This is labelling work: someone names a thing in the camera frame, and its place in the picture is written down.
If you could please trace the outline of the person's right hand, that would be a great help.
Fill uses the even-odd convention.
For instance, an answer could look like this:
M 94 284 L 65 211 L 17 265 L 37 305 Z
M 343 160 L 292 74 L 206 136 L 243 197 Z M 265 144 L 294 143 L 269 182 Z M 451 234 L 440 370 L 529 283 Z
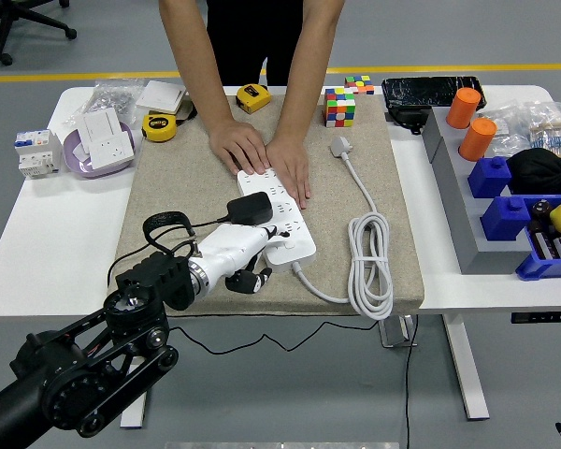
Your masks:
M 209 147 L 233 173 L 263 174 L 270 168 L 260 133 L 249 123 L 232 118 L 207 125 Z

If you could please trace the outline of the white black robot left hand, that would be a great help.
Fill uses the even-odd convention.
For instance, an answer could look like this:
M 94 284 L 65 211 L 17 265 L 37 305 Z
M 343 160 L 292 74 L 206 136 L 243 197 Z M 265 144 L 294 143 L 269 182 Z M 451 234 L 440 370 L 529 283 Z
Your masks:
M 278 235 L 275 225 L 220 224 L 199 244 L 199 255 L 189 258 L 195 299 L 210 294 L 217 281 L 244 268 Z

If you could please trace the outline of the person's left hand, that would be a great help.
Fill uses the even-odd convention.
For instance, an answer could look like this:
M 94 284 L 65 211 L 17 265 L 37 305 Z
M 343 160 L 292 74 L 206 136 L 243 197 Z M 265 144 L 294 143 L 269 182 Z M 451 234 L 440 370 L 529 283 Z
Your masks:
M 273 137 L 266 145 L 266 156 L 286 192 L 304 210 L 310 198 L 310 186 L 309 157 L 303 140 Z

